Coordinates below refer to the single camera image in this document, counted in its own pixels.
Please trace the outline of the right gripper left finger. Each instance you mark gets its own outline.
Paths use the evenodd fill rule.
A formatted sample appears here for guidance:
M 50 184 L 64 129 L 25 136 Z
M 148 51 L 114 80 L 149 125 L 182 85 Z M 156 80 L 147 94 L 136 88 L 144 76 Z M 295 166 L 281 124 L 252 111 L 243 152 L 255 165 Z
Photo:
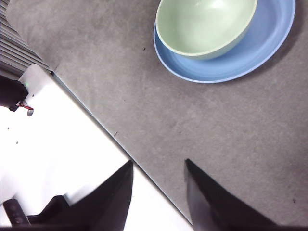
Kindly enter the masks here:
M 123 229 L 132 196 L 133 162 L 127 161 L 82 200 L 70 207 L 69 220 L 91 229 Z

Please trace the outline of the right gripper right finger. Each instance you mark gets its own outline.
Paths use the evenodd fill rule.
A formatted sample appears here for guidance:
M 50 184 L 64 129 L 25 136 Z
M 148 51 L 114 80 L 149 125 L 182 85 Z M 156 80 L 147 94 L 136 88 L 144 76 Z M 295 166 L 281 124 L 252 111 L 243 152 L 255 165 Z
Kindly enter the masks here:
M 275 226 L 228 192 L 190 159 L 185 160 L 187 202 L 195 227 Z

